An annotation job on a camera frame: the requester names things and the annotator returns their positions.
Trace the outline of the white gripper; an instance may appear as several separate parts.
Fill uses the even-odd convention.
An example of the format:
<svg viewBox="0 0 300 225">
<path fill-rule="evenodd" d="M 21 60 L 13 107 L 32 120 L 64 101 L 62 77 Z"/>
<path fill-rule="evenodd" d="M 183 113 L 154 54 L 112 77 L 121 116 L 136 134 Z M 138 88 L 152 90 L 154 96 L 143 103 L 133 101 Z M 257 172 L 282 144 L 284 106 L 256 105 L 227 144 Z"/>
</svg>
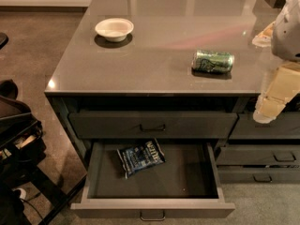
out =
<svg viewBox="0 0 300 225">
<path fill-rule="evenodd" d="M 270 47 L 274 30 L 274 22 L 268 24 L 252 39 L 257 47 Z M 274 121 L 290 102 L 300 92 L 300 64 L 283 63 L 275 72 L 265 95 L 259 95 L 253 113 L 253 119 L 260 124 Z"/>
</svg>

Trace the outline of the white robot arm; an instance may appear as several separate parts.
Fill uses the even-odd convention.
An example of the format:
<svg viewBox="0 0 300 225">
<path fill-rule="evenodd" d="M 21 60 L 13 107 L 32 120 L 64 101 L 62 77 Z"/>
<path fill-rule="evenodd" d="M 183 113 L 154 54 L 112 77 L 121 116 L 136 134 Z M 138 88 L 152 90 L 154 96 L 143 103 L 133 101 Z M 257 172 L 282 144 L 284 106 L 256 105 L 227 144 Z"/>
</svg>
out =
<svg viewBox="0 0 300 225">
<path fill-rule="evenodd" d="M 283 63 L 262 86 L 253 119 L 261 124 L 275 120 L 300 92 L 300 0 L 286 0 L 277 18 L 252 39 L 258 47 L 270 47 Z"/>
</svg>

